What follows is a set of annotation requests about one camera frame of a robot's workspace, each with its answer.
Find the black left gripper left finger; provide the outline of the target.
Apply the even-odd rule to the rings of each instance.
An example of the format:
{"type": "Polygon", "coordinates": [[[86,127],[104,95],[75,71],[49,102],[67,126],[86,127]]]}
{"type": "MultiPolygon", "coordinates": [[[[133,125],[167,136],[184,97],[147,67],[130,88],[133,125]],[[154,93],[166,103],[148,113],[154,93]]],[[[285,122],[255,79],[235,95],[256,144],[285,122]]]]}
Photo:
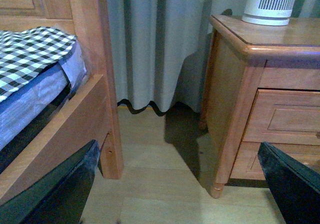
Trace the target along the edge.
{"type": "Polygon", "coordinates": [[[90,141],[2,204],[1,223],[80,223],[98,166],[98,146],[90,141]]]}

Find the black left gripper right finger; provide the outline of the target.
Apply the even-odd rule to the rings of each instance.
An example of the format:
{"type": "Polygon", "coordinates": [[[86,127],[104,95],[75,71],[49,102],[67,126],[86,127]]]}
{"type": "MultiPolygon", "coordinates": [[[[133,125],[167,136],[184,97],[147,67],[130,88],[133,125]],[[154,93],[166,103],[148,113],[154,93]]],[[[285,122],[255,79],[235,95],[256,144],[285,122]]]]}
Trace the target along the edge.
{"type": "Polygon", "coordinates": [[[268,142],[258,159],[268,187],[286,223],[319,223],[319,173],[268,142]]]}

